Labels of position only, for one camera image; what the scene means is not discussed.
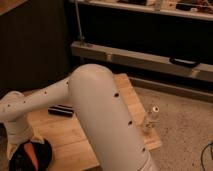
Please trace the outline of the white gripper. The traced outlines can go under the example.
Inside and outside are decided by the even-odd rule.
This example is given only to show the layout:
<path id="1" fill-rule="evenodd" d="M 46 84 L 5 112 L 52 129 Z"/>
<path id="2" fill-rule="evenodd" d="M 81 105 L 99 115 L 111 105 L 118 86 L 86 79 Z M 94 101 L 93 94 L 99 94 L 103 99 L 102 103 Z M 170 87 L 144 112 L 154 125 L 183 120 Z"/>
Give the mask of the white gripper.
<path id="1" fill-rule="evenodd" d="M 25 129 L 22 132 L 12 133 L 7 132 L 7 154 L 14 155 L 21 144 L 30 141 L 35 143 L 44 143 L 44 138 L 33 128 Z"/>

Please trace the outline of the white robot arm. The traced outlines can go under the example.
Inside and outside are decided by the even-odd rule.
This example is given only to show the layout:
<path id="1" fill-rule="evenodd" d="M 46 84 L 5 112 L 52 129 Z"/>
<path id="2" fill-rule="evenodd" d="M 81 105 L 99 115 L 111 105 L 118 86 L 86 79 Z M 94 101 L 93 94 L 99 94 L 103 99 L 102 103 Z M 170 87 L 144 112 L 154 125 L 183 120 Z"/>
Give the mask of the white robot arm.
<path id="1" fill-rule="evenodd" d="M 113 73 L 87 64 L 71 75 L 29 96 L 11 91 L 0 100 L 0 122 L 15 148 L 26 143 L 44 145 L 25 119 L 31 111 L 70 100 L 103 171 L 157 171 L 136 130 Z"/>

